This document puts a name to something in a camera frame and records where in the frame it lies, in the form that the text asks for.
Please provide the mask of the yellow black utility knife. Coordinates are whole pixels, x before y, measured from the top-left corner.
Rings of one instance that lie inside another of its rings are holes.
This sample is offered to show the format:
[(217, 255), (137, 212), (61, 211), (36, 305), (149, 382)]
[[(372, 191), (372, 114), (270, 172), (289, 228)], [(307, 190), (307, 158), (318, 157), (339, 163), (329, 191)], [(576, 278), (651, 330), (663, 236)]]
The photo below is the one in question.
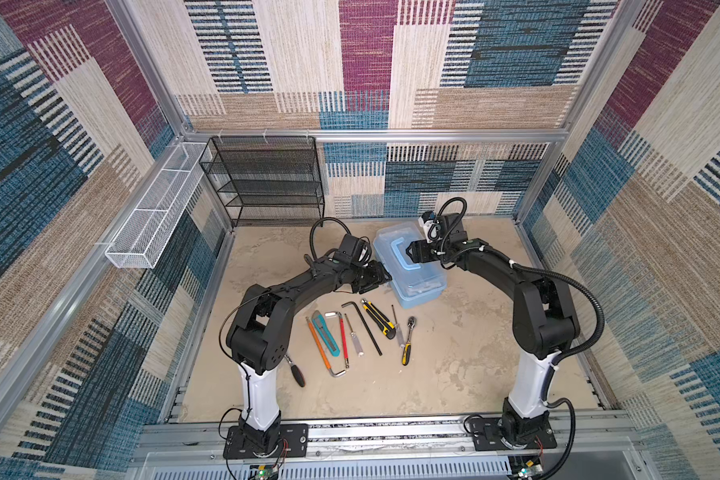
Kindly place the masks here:
[(366, 300), (365, 298), (361, 300), (361, 304), (364, 307), (365, 311), (368, 313), (368, 315), (371, 317), (371, 319), (379, 327), (384, 336), (390, 340), (394, 339), (396, 337), (397, 330), (395, 325), (388, 319), (388, 317), (372, 302)]

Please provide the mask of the yellow handled ratchet wrench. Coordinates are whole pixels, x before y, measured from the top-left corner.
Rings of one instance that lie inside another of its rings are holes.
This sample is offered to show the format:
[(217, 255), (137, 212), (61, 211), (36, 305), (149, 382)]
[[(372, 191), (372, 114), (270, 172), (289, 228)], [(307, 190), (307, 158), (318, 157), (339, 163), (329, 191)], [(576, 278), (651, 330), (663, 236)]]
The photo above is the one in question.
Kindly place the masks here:
[(403, 353), (402, 353), (402, 359), (401, 363), (403, 366), (408, 366), (411, 359), (411, 352), (412, 352), (412, 336), (413, 331), (416, 327), (417, 319), (414, 316), (411, 316), (407, 321), (407, 327), (408, 332), (405, 339), (405, 344), (403, 346)]

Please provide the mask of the red handled hex key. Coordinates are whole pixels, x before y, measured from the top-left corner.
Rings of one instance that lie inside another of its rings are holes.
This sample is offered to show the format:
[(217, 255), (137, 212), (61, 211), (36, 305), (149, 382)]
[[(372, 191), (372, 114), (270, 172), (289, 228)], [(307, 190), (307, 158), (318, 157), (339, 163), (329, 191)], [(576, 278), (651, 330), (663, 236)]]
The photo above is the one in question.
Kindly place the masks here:
[(334, 371), (331, 367), (328, 368), (328, 372), (332, 378), (339, 378), (339, 377), (345, 375), (350, 368), (349, 355), (348, 355), (347, 342), (346, 342), (346, 330), (345, 330), (344, 317), (340, 312), (337, 312), (337, 311), (329, 311), (324, 315), (324, 317), (326, 320), (335, 320), (339, 325), (339, 331), (340, 331), (339, 338), (341, 340), (340, 352), (342, 354), (344, 368), (341, 371)]

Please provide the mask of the long black hex key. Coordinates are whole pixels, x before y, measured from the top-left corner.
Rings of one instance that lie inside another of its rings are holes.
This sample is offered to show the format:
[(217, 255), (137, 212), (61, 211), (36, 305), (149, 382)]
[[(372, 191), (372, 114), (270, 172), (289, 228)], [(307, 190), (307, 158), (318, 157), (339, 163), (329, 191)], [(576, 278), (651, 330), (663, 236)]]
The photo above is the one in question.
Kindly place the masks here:
[(358, 305), (356, 302), (354, 302), (354, 301), (350, 301), (350, 302), (346, 302), (346, 303), (343, 303), (343, 304), (342, 304), (342, 307), (349, 307), (349, 306), (352, 306), (352, 307), (355, 309), (355, 311), (356, 311), (356, 313), (357, 313), (357, 316), (358, 316), (359, 319), (361, 320), (361, 323), (362, 323), (362, 325), (363, 325), (363, 327), (364, 327), (364, 329), (365, 329), (365, 331), (366, 331), (369, 339), (371, 340), (372, 345), (373, 345), (373, 347), (375, 348), (377, 354), (378, 354), (379, 356), (383, 356), (382, 350), (381, 350), (380, 346), (378, 345), (378, 342), (377, 342), (376, 339), (374, 338), (373, 333), (372, 333), (372, 331), (371, 331), (371, 329), (370, 329), (370, 327), (369, 327), (369, 324), (368, 324), (368, 322), (366, 321), (366, 319), (365, 319), (365, 317), (364, 317), (364, 315), (363, 315), (363, 313), (362, 313), (359, 305)]

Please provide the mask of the aluminium front rail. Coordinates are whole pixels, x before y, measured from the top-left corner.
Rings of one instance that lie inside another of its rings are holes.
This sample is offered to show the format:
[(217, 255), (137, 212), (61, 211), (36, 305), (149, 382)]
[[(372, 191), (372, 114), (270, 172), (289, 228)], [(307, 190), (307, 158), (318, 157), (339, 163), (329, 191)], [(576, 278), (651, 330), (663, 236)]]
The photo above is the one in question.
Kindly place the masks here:
[[(583, 410), (559, 479), (657, 479), (659, 473), (632, 420), (623, 411)], [(480, 451), (457, 415), (310, 419), (306, 437), (286, 455), (227, 459), (212, 423), (147, 426), (127, 465), (129, 479), (510, 479), (538, 458), (550, 470), (569, 434), (569, 415), (552, 413), (556, 447), (534, 443)]]

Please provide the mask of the teal utility knife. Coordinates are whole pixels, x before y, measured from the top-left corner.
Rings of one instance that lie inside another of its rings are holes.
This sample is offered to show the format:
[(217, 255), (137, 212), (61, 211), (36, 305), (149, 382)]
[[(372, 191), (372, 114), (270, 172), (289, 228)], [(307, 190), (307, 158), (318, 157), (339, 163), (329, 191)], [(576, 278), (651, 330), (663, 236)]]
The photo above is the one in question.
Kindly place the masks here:
[(338, 357), (341, 354), (341, 350), (327, 327), (323, 314), (315, 310), (311, 315), (310, 321), (326, 349), (333, 357)]

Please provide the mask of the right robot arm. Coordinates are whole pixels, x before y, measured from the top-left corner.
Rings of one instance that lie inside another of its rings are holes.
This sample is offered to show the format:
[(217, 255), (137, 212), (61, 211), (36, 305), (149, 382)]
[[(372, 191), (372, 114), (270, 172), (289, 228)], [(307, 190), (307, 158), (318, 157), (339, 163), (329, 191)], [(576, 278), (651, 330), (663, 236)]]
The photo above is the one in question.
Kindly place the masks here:
[[(548, 424), (549, 390), (562, 360), (590, 349), (602, 336), (605, 318), (597, 298), (580, 282), (558, 272), (524, 266), (482, 239), (470, 239), (463, 226), (467, 202), (454, 197), (447, 206), (460, 203), (457, 213), (444, 208), (424, 212), (419, 218), (424, 238), (406, 248), (415, 263), (438, 262), (479, 276), (505, 293), (513, 302), (512, 334), (522, 350), (515, 384), (502, 407), (501, 432), (510, 448), (522, 448)], [(573, 344), (580, 323), (571, 290), (591, 303), (595, 329), (585, 341)]]

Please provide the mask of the light blue plastic toolbox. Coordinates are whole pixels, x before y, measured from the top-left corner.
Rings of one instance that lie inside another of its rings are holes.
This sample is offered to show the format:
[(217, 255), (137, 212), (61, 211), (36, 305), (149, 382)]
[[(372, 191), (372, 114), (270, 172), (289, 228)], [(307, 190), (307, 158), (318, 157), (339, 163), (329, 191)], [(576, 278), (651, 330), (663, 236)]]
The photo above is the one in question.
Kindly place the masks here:
[(404, 309), (432, 301), (447, 288), (446, 272), (438, 263), (414, 263), (406, 253), (412, 242), (423, 239), (419, 225), (407, 221), (380, 229), (373, 241), (375, 256), (391, 275)]

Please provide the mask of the small clear handled screwdriver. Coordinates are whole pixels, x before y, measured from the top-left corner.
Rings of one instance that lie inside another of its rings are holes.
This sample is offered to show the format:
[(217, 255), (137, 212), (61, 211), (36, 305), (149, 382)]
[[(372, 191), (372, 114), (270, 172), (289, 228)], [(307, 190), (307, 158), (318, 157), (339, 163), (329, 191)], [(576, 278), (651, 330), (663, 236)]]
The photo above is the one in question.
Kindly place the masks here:
[(354, 331), (354, 328), (352, 327), (352, 324), (348, 318), (348, 315), (345, 315), (345, 321), (346, 321), (349, 331), (350, 331), (350, 338), (351, 338), (352, 344), (354, 346), (355, 352), (359, 357), (362, 357), (364, 355), (364, 350), (362, 348), (362, 345), (361, 345), (358, 335), (356, 334), (356, 332)]

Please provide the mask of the orange handled hex key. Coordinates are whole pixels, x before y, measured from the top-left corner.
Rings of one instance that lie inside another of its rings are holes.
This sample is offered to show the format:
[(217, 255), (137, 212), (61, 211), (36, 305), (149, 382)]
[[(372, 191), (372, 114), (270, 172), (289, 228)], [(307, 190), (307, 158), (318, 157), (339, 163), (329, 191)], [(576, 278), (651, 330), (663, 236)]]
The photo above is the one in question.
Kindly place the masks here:
[(318, 333), (317, 333), (317, 330), (316, 330), (315, 326), (312, 324), (312, 322), (311, 322), (309, 319), (305, 319), (305, 321), (306, 321), (306, 324), (307, 324), (307, 326), (308, 326), (308, 329), (309, 329), (309, 331), (310, 331), (310, 334), (311, 334), (311, 336), (312, 336), (312, 339), (313, 339), (313, 341), (314, 341), (314, 344), (315, 344), (315, 346), (316, 346), (316, 349), (317, 349), (317, 351), (318, 351), (318, 354), (319, 354), (319, 356), (320, 356), (320, 359), (321, 359), (321, 361), (322, 361), (325, 369), (326, 369), (329, 373), (332, 372), (331, 363), (330, 363), (329, 359), (327, 358), (326, 353), (325, 353), (325, 351), (324, 351), (324, 349), (323, 349), (323, 347), (322, 347), (322, 345), (321, 345), (321, 339), (320, 339), (320, 337), (319, 337), (319, 335), (318, 335)]

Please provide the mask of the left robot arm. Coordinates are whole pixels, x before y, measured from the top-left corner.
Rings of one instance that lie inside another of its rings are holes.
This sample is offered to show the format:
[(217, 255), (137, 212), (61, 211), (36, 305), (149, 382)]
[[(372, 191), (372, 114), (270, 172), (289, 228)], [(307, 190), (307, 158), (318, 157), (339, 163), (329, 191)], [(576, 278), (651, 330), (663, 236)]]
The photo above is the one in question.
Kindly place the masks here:
[[(338, 247), (318, 255), (314, 236), (326, 223), (339, 225), (344, 236)], [(371, 242), (353, 235), (337, 218), (322, 217), (311, 226), (309, 247), (306, 271), (280, 284), (254, 284), (246, 290), (240, 305), (227, 316), (231, 326), (226, 336), (219, 339), (242, 380), (238, 431), (247, 445), (263, 453), (283, 443), (276, 369), (286, 356), (296, 314), (345, 285), (353, 294), (364, 294), (392, 280), (383, 264), (372, 258)]]

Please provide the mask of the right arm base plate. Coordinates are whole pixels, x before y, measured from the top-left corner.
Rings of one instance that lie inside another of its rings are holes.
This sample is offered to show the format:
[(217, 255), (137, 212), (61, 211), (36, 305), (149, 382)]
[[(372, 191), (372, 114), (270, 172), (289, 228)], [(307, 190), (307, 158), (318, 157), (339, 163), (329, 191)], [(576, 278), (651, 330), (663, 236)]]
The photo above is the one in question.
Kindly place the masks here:
[(485, 417), (470, 415), (463, 427), (472, 437), (476, 451), (506, 451), (526, 449), (554, 449), (558, 442), (549, 423), (549, 415), (531, 419), (515, 417)]

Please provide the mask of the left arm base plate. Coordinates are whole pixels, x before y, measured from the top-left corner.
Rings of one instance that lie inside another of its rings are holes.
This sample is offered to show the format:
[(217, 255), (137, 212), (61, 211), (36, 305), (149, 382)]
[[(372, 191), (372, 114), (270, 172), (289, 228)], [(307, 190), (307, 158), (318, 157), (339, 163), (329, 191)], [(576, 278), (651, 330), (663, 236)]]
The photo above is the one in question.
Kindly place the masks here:
[(285, 454), (286, 459), (303, 458), (307, 453), (308, 440), (309, 425), (306, 423), (275, 423), (266, 431), (243, 423), (229, 428), (223, 458), (274, 460), (282, 454)]

